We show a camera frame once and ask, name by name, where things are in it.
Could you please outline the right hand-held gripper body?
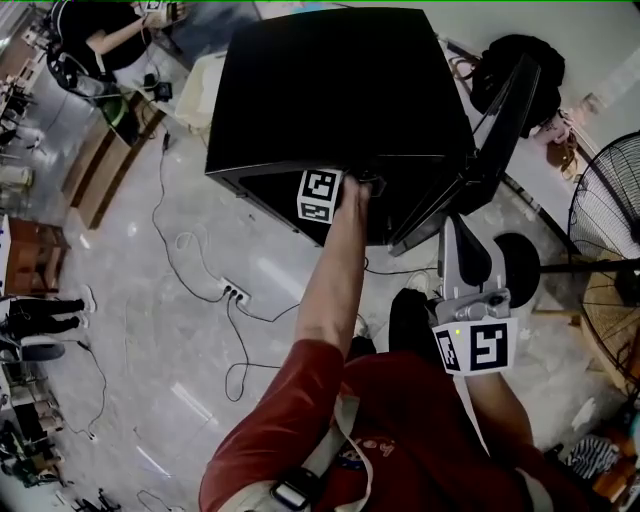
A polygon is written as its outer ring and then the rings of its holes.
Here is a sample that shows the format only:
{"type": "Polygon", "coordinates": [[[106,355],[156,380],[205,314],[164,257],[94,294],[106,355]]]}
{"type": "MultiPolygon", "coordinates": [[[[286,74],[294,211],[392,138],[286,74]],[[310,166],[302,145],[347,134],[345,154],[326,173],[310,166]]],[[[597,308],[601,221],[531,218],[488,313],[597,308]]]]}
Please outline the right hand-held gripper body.
{"type": "Polygon", "coordinates": [[[432,331],[447,374],[484,375],[513,366],[518,319],[510,299],[501,288],[437,304],[432,331]]]}

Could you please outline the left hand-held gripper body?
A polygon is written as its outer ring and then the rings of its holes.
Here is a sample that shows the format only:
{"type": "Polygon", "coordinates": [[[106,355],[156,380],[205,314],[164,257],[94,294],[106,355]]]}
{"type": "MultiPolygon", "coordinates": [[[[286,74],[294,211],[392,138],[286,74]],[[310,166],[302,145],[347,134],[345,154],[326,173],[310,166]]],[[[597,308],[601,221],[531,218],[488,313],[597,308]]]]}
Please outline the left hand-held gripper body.
{"type": "Polygon", "coordinates": [[[300,220],[330,225],[341,201],[342,182],[347,175],[360,184],[369,184],[371,198],[379,197],[386,188],[381,174],[368,170],[319,168],[305,170],[297,193],[297,216],[300,220]]]}

